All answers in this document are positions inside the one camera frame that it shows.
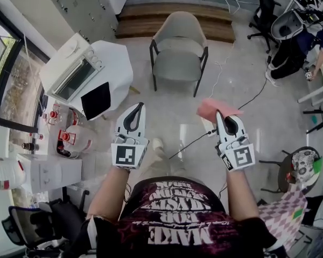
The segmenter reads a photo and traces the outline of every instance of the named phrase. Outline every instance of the person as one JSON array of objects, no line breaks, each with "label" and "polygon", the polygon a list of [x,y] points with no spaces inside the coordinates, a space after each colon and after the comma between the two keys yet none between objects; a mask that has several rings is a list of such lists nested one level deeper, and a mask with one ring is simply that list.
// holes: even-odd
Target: person
[{"label": "person", "polygon": [[278,52],[268,65],[265,77],[269,82],[278,87],[276,80],[289,76],[297,72],[304,64],[307,54],[315,45],[320,45],[320,51],[317,57],[314,70],[311,72],[313,80],[323,64],[323,28],[314,36],[307,29],[290,39],[283,40]]},{"label": "person", "polygon": [[[178,176],[168,176],[171,166],[160,139],[153,139],[152,148],[155,161],[141,169],[141,181],[122,213],[129,172],[111,166],[64,258],[78,257],[89,249],[96,249],[97,257],[115,253],[256,258],[264,257],[264,248],[277,247],[276,238],[259,218],[244,171],[227,172],[227,215],[211,189],[184,177],[184,168],[177,171]],[[270,253],[286,257],[283,246]]]},{"label": "person", "polygon": [[323,229],[323,195],[306,197],[307,207],[302,224]]}]

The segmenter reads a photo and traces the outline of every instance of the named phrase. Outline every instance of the window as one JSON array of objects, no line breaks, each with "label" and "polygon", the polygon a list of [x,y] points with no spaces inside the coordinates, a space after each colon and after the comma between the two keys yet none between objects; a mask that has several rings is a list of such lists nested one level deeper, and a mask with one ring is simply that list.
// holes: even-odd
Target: window
[{"label": "window", "polygon": [[10,129],[9,152],[23,153],[22,143],[37,132],[38,100],[43,93],[39,70],[48,61],[0,12],[0,125]]}]

